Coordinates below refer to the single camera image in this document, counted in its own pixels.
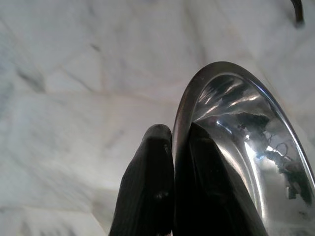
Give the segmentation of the shiny steel bowl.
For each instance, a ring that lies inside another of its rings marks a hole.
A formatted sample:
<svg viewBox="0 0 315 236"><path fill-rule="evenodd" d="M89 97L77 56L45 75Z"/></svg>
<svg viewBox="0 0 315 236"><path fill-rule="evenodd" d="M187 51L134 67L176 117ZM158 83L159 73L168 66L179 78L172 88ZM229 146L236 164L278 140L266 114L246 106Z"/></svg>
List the shiny steel bowl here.
<svg viewBox="0 0 315 236"><path fill-rule="evenodd" d="M314 175L291 123L259 79L226 61L195 74L174 123L175 164L193 123L240 175L267 236L315 236Z"/></svg>

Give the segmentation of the black metal table frame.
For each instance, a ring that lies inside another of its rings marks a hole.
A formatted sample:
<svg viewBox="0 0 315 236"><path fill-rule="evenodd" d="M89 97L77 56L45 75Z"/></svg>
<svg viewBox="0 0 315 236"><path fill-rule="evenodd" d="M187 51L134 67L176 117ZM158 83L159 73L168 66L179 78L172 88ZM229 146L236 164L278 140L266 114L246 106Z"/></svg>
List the black metal table frame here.
<svg viewBox="0 0 315 236"><path fill-rule="evenodd" d="M295 12L295 26L297 28L302 27L305 24L303 5L301 0L290 0L292 2Z"/></svg>

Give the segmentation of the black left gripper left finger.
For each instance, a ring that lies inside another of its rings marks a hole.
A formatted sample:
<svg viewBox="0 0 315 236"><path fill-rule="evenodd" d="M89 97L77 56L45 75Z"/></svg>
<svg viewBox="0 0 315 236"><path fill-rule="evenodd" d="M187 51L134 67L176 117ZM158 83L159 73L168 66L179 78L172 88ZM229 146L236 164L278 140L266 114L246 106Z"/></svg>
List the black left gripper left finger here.
<svg viewBox="0 0 315 236"><path fill-rule="evenodd" d="M173 228L172 134L148 128L120 184L109 236L169 236Z"/></svg>

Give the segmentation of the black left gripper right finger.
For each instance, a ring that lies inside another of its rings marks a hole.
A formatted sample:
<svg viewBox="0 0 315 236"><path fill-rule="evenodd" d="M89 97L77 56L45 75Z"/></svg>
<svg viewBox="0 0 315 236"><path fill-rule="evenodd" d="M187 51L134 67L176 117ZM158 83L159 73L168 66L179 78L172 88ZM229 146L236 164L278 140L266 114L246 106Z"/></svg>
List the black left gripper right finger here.
<svg viewBox="0 0 315 236"><path fill-rule="evenodd" d="M240 175L194 123L175 164L175 236L267 236Z"/></svg>

